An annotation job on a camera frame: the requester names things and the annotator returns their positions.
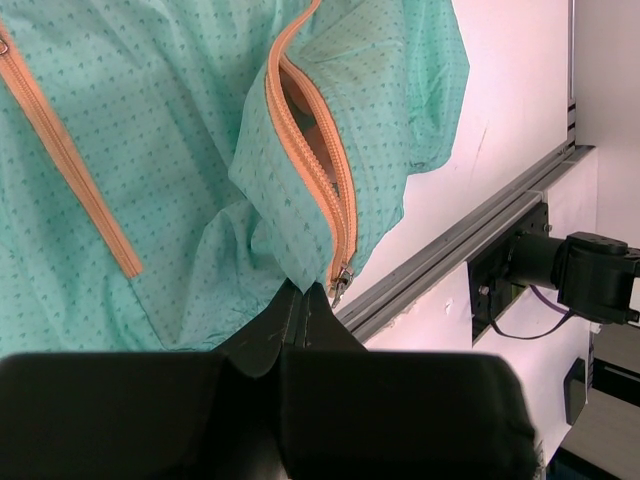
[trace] polka dot fabric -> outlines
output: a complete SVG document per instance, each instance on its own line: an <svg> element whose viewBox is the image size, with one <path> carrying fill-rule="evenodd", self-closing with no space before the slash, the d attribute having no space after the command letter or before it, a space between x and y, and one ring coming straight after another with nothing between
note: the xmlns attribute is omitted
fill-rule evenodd
<svg viewBox="0 0 640 480"><path fill-rule="evenodd" d="M207 350L286 277L323 282L326 220L275 135L276 36L307 0L15 0L0 17L145 271L128 280L0 82L0 353ZM357 188L360 270L410 173L448 158L468 66L448 0L326 0L290 57Z"/></svg>

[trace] black cable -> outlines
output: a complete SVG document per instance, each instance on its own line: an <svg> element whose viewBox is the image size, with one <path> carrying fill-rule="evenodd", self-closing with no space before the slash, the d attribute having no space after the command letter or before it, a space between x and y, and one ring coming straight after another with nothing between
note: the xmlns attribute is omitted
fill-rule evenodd
<svg viewBox="0 0 640 480"><path fill-rule="evenodd" d="M489 323L491 323L491 326L493 327L493 329L501 337L512 338L514 340L538 340L540 338L546 337L547 335L551 335L553 332L555 332L560 327L562 327L565 323L567 323L574 315L575 313L569 310L564 314L562 319L560 319L560 321L556 324L555 327L553 327L551 330L541 335L536 335L534 337L517 337L514 335L506 334L500 329L500 327L498 326L498 323L493 318L493 314L491 313L491 294L488 295L487 316L489 317Z"/></svg>
<svg viewBox="0 0 640 480"><path fill-rule="evenodd" d="M531 288L531 291L533 292L533 294L536 297L538 297L538 300L540 300L542 303L544 303L547 307L549 307L554 312L558 312L558 313L561 313L562 315L566 315L566 313L569 311L567 309L559 307L558 305L553 303L551 300L549 300L547 297L545 297L544 294L540 291L540 289L535 285L529 285L529 288Z"/></svg>

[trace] zipper pull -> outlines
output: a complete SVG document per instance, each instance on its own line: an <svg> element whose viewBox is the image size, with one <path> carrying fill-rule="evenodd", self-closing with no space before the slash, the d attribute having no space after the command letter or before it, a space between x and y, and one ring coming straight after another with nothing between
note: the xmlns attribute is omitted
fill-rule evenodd
<svg viewBox="0 0 640 480"><path fill-rule="evenodd" d="M333 291L335 292L335 294L333 297L331 308L336 308L338 306L340 300L342 300L342 297L344 296L344 293L347 291L347 288L351 286L352 282L353 269L349 265L342 267L342 270L340 270L340 275L338 275L338 278L335 280L333 286Z"/></svg>

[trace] open zipper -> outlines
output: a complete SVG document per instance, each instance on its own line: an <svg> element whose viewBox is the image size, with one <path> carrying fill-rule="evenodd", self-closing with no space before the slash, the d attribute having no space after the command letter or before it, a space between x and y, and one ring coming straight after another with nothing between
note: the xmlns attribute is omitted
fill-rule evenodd
<svg viewBox="0 0 640 480"><path fill-rule="evenodd" d="M27 64L0 23L0 77L31 122L54 164L76 195L128 278L142 272L142 262L113 217L69 132L49 105Z"/></svg>
<svg viewBox="0 0 640 480"><path fill-rule="evenodd" d="M353 177L336 122L322 94L307 75L286 56L289 44L302 25L313 15L322 0L313 0L309 8L276 39L267 64L266 97L276 133L298 174L324 214L333 237L333 260L327 284L337 306L353 280L351 260L357 248L357 208ZM304 138L289 109L282 88L280 69L301 90L315 117L336 173L338 192L327 172Z"/></svg>

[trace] black mounting bracket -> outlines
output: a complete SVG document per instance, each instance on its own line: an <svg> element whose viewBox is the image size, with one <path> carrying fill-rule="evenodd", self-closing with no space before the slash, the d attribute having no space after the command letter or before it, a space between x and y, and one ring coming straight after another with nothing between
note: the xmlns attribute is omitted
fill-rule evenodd
<svg viewBox="0 0 640 480"><path fill-rule="evenodd" d="M539 203L468 262L473 341L491 325L491 318L497 318L524 291L506 278L516 236L532 233L548 237L550 231L549 206Z"/></svg>

